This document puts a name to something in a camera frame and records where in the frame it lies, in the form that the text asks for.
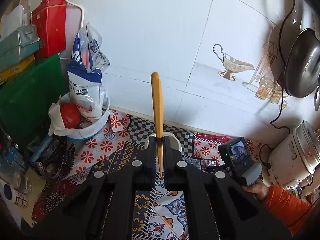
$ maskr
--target checkered pattern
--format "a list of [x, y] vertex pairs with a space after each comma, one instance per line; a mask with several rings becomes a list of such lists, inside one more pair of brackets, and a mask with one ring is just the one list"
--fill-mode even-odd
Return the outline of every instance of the checkered pattern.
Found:
[[163, 126], [163, 128], [164, 128], [164, 131], [173, 133], [177, 137], [177, 139], [180, 141], [181, 147], [182, 147], [181, 149], [182, 156], [192, 157], [193, 150], [194, 150], [192, 139], [193, 139], [194, 133], [184, 130], [183, 128], [177, 128], [177, 127], [166, 125], [166, 124]]
[[[191, 157], [194, 150], [192, 142], [194, 133], [171, 125], [164, 125], [163, 128], [164, 131], [171, 132], [178, 138], [182, 147], [182, 155]], [[144, 144], [148, 136], [155, 132], [155, 124], [152, 121], [130, 115], [128, 132], [130, 134], [129, 141]]]
[[147, 137], [155, 132], [155, 124], [154, 122], [130, 115], [128, 132], [130, 134], [129, 141], [144, 145]]

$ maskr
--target wooden handle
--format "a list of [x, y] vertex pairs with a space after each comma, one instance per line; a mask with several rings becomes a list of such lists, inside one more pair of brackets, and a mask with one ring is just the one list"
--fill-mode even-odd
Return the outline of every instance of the wooden handle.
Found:
[[163, 138], [163, 96], [162, 96], [161, 80], [157, 72], [153, 72], [151, 75], [151, 88], [152, 88], [153, 116], [155, 119], [155, 130], [156, 130], [156, 138], [157, 138], [158, 165], [159, 165], [160, 177], [162, 178], [163, 148], [162, 148], [162, 141], [160, 141], [160, 139]]

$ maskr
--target red tomato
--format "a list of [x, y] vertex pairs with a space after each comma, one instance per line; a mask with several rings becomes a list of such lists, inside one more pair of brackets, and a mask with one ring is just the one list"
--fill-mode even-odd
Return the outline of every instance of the red tomato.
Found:
[[61, 117], [66, 128], [76, 128], [80, 123], [80, 112], [74, 103], [60, 104]]

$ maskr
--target ceramic cup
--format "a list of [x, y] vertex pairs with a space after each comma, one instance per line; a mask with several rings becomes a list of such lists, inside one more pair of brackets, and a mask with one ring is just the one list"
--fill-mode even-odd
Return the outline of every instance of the ceramic cup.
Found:
[[[149, 146], [149, 139], [150, 136], [148, 136], [148, 138], [146, 139], [146, 142], [144, 143], [144, 148], [147, 149]], [[178, 151], [182, 151], [182, 147], [181, 147], [181, 143], [180, 141], [177, 139], [177, 137], [175, 137], [175, 135], [173, 133], [170, 132], [164, 132], [163, 136], [169, 136], [170, 138], [170, 145], [172, 149], [178, 150]]]

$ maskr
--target camera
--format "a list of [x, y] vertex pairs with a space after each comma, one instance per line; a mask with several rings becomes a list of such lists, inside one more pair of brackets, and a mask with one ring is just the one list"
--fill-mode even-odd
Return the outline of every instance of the camera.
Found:
[[218, 150], [226, 170], [238, 184], [249, 186], [255, 183], [262, 172], [262, 165], [252, 160], [243, 137], [219, 145]]

